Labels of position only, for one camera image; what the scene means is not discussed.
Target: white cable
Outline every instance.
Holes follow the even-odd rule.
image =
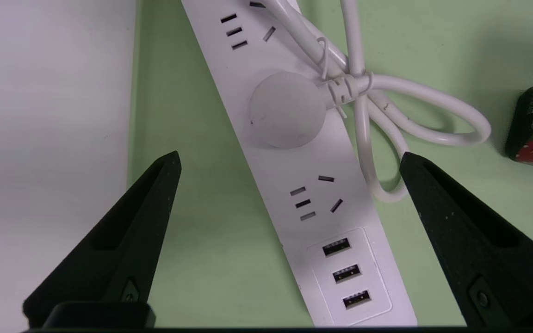
[[[334,84],[330,84],[331,81],[329,81],[320,87],[321,95],[328,97],[326,107],[328,109],[340,107],[340,101],[348,103],[352,99],[347,99],[347,96],[356,98],[355,131],[357,133],[359,164],[372,193],[379,200],[396,202],[407,194],[407,190],[402,179],[397,187],[390,192],[381,187],[373,161],[369,118],[372,118],[385,132],[399,158],[409,148],[398,127],[423,140],[450,146],[474,145],[484,142],[489,137],[489,122],[480,112],[463,101],[409,80],[387,75],[377,75],[374,78],[372,73],[366,72],[359,12],[355,0],[341,0],[349,57],[326,39],[324,39],[326,43],[323,49],[318,39],[321,40],[325,36],[308,19],[292,8],[287,0],[264,0],[263,3],[283,24],[308,57],[316,64],[324,62],[326,67],[323,68],[323,72],[328,74],[329,78],[337,78],[334,80]],[[367,91],[367,95],[355,97],[353,96],[354,93],[350,93],[351,89],[355,89],[354,84],[351,84],[354,82],[353,78],[339,79],[343,74],[348,73],[355,78],[358,91],[361,93]],[[475,131],[459,134],[443,133],[421,126],[402,114],[383,93],[383,89],[404,93],[444,108],[467,121]]]
[[[363,76],[366,72],[366,61],[363,55],[363,45],[361,42],[361,27],[359,24],[359,11],[355,1],[341,0],[342,15],[345,21],[345,34],[347,35],[347,49],[349,51],[349,70],[353,76]],[[366,88],[371,88],[373,81],[369,80]],[[394,149],[398,152],[398,159],[402,158],[404,152],[408,151],[408,145],[400,130],[392,122],[385,120],[384,116],[376,110],[376,107],[368,107],[367,95],[362,95],[355,100],[355,136],[357,139],[357,156],[361,172],[370,186],[372,194],[383,202],[396,202],[407,193],[406,185],[402,178],[393,191],[387,192],[381,187],[374,165],[372,136],[370,135],[370,116],[375,117],[379,127],[387,133]]]
[[[326,37],[320,37],[316,39],[318,42],[324,42],[324,59],[322,59],[322,80],[326,80],[326,77],[328,76],[328,55],[330,52],[328,52],[328,39]],[[342,107],[339,105],[336,107],[336,111],[340,114],[340,116],[343,119],[347,119],[347,114],[342,109]]]

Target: white wall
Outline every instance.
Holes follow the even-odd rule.
[[[135,0],[0,0],[0,332],[123,194]]]

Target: socket slot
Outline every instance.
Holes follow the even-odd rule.
[[[251,1],[250,2],[250,7],[266,8],[262,3],[256,2],[256,1]]]
[[[334,182],[334,177],[318,176],[318,180]]]
[[[232,45],[232,46],[231,46],[231,49],[232,49],[232,50],[237,50],[237,49],[239,49],[240,47],[245,46],[245,45],[248,45],[248,42],[247,42],[246,40],[245,40],[244,42],[241,42],[241,43],[238,43],[238,44]]]
[[[354,306],[363,304],[371,300],[372,298],[370,297],[370,293],[367,290],[364,290],[355,295],[350,295],[349,297],[345,297],[342,299],[343,303],[345,303],[345,308],[347,309],[353,308]]]
[[[271,27],[265,34],[265,36],[262,38],[262,40],[264,40],[265,42],[268,42],[269,38],[271,38],[271,36],[273,35],[273,33],[275,32],[276,28],[275,27]]]
[[[332,213],[334,213],[336,211],[336,209],[338,209],[338,207],[342,204],[342,199],[339,199],[335,204],[334,206],[332,206],[332,208],[330,209],[330,211]]]
[[[329,255],[333,255],[348,248],[351,248],[351,244],[349,244],[349,239],[343,238],[342,240],[337,240],[336,242],[324,245],[322,247],[322,251],[324,251],[324,255],[328,257]]]
[[[226,32],[226,35],[232,36],[242,31],[242,27],[237,27],[235,29],[231,29],[230,31]]]
[[[357,264],[332,273],[332,277],[335,279],[336,283],[347,281],[348,279],[359,275],[361,275],[361,270],[359,270],[359,265]]]
[[[302,186],[296,190],[293,190],[289,192],[289,194],[291,194],[291,196],[296,196],[297,194],[300,194],[301,192],[305,192],[305,186]]]
[[[310,200],[310,199],[308,199],[308,200],[304,200],[304,201],[302,201],[302,202],[300,202],[300,203],[296,203],[296,208],[303,207],[303,206],[305,206],[305,205],[307,205],[307,204],[310,204],[310,203],[311,203],[311,200]]]
[[[300,216],[300,220],[305,221],[305,220],[310,219],[310,218],[312,218],[314,216],[316,216],[316,212],[315,211],[313,211],[311,213],[307,213],[306,215]]]
[[[235,19],[237,17],[236,13],[233,13],[229,16],[226,16],[222,19],[222,23],[226,23],[228,21],[232,21],[233,19]]]

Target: cable strain relief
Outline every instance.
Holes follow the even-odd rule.
[[[322,85],[326,87],[330,94],[331,100],[326,103],[327,109],[350,103],[359,96],[357,80],[350,74],[328,80]]]

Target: power strip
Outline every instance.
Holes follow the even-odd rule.
[[[329,111],[317,137],[294,149],[266,145],[250,126],[262,80],[319,69],[260,2],[182,3],[314,324],[416,325],[339,114]]]

